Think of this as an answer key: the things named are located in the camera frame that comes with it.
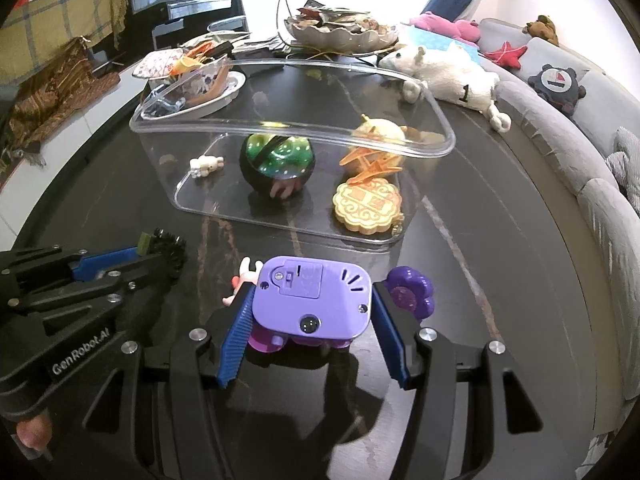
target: silver screw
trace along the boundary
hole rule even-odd
[[[125,341],[122,343],[120,350],[122,350],[123,354],[133,354],[138,349],[138,343],[135,341]]]
[[[493,340],[489,343],[489,350],[491,350],[491,352],[493,352],[494,354],[504,354],[504,351],[506,349],[507,347],[501,341]]]
[[[189,332],[189,339],[194,341],[202,341],[207,336],[207,331],[203,328],[194,328]]]
[[[420,332],[418,332],[420,339],[424,339],[425,341],[436,341],[438,337],[438,333],[433,328],[421,328]]]

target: pink plush toy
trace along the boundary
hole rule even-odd
[[[411,18],[409,25],[415,25],[415,27],[447,36],[471,46],[477,46],[476,43],[480,39],[480,29],[476,22],[457,20],[455,23],[451,23],[447,18],[441,18],[429,11],[417,18]]]

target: purple flower-shaped toy part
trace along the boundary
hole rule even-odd
[[[433,283],[423,273],[411,267],[396,267],[382,283],[396,306],[414,314],[415,319],[425,319],[433,314]]]

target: small white bear figurine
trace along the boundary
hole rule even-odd
[[[199,158],[192,158],[190,161],[191,177],[198,178],[207,176],[220,168],[224,168],[225,159],[221,156],[202,155]]]
[[[472,61],[469,54],[452,42],[447,50],[404,46],[380,60],[380,68],[395,70],[425,83],[436,99],[482,113],[498,133],[508,132],[511,118],[495,107],[494,91],[500,78]],[[420,96],[420,87],[406,81],[402,95],[409,103]]]
[[[262,266],[264,264],[260,260],[257,260],[255,263],[255,270],[249,270],[249,264],[251,264],[251,258],[249,257],[243,258],[242,262],[240,262],[240,275],[234,276],[231,280],[231,285],[234,288],[234,294],[232,296],[229,296],[228,298],[222,299],[222,303],[224,303],[225,306],[231,305],[234,298],[236,297],[236,294],[238,293],[238,290],[240,290],[240,287],[244,282],[251,282],[254,285],[258,284],[260,271],[262,270]]]

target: brown teddy bear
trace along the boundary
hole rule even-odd
[[[540,14],[536,22],[527,23],[522,31],[534,38],[542,38],[543,40],[547,40],[549,43],[554,44],[555,46],[559,46],[558,35],[556,34],[556,26],[548,16],[543,16],[542,14]]]

